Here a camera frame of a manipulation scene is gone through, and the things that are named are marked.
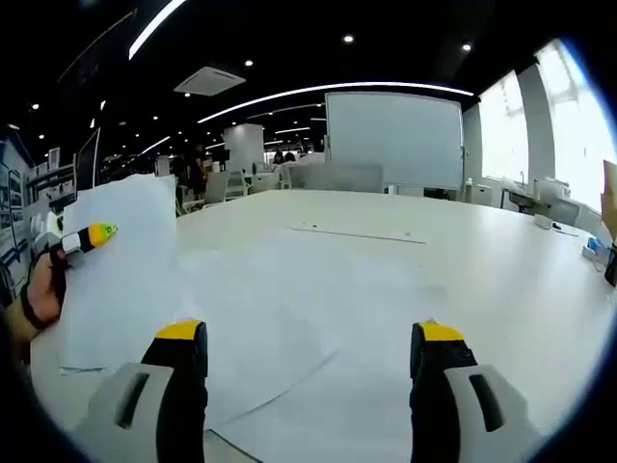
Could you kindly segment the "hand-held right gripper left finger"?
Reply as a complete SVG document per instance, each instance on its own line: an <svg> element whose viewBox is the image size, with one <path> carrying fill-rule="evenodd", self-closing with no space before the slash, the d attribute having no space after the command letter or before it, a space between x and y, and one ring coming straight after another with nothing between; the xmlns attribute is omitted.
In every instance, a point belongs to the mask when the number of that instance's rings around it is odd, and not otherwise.
<svg viewBox="0 0 617 463"><path fill-rule="evenodd" d="M182 320L155 334L92 395L76 440L95 462L202 462L207 327Z"/></svg>

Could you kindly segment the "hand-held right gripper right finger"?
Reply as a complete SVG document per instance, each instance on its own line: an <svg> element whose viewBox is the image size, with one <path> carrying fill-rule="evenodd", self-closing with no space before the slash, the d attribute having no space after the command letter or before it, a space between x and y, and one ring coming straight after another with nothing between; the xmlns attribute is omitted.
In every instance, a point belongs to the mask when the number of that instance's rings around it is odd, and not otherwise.
<svg viewBox="0 0 617 463"><path fill-rule="evenodd" d="M523 395L476 362L457 330L434 320L412 327L413 462L527 462L541 435Z"/></svg>

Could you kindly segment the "person's left hand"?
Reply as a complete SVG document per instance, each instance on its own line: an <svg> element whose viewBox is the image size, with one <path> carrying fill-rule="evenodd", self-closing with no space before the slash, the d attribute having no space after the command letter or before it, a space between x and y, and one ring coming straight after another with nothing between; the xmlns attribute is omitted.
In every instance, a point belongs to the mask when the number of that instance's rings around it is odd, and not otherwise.
<svg viewBox="0 0 617 463"><path fill-rule="evenodd" d="M20 295L27 338L53 325L61 315L66 292L67 256L61 250L41 254Z"/></svg>

